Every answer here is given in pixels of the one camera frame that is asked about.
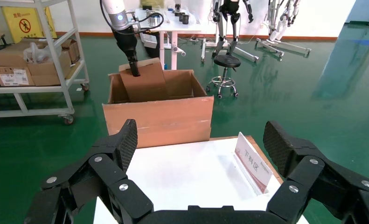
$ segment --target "yellow warning sign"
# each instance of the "yellow warning sign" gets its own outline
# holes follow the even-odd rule
[[[2,7],[2,10],[14,43],[18,43],[23,37],[45,37],[35,8]],[[51,35],[56,38],[55,27],[48,7],[44,8],[44,13]]]

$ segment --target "black stool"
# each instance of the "black stool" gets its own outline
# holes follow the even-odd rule
[[[227,77],[228,68],[232,68],[235,71],[236,67],[241,65],[241,61],[234,56],[231,55],[217,55],[214,60],[215,64],[223,66],[224,72],[223,77],[217,76],[212,79],[206,86],[206,91],[210,91],[210,84],[213,83],[215,86],[219,87],[219,92],[217,97],[219,99],[222,98],[220,92],[222,87],[230,87],[234,90],[234,97],[238,97],[237,89],[235,88],[235,81],[229,77]]]

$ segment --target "white tabletop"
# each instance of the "white tabletop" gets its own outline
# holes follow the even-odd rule
[[[187,10],[182,9],[181,11],[190,15],[188,19],[188,24],[183,24],[179,21],[179,17],[175,16],[172,12],[168,11],[167,9],[160,9],[154,10],[155,12],[161,13],[164,15],[164,23],[153,31],[203,31],[204,27],[201,24],[197,24],[195,15],[189,13]],[[135,10],[135,15],[142,20],[146,18],[146,11],[142,10],[141,8],[137,8]],[[150,27],[149,22],[146,20],[140,23],[142,28]]]
[[[150,198],[155,211],[187,210],[189,205],[265,210],[280,184],[272,176],[269,193],[257,196],[234,158],[236,142],[226,139],[137,149],[127,175]],[[98,198],[94,224],[116,223]],[[298,223],[308,222],[302,216]]]

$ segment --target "shelf caster wheel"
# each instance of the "shelf caster wheel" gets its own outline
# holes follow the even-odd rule
[[[88,83],[86,84],[80,84],[81,88],[83,89],[84,92],[90,90],[90,85]]]
[[[65,119],[66,125],[72,125],[74,123],[74,117],[72,115],[68,115],[63,118]]]

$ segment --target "plastic bag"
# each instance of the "plastic bag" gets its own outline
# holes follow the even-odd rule
[[[62,47],[58,47],[56,49],[56,54],[58,57],[61,55]],[[27,48],[23,51],[24,60],[28,63],[44,63],[52,61],[51,51],[49,50],[49,46],[47,45],[43,49],[39,49],[34,42],[30,43],[30,48]]]

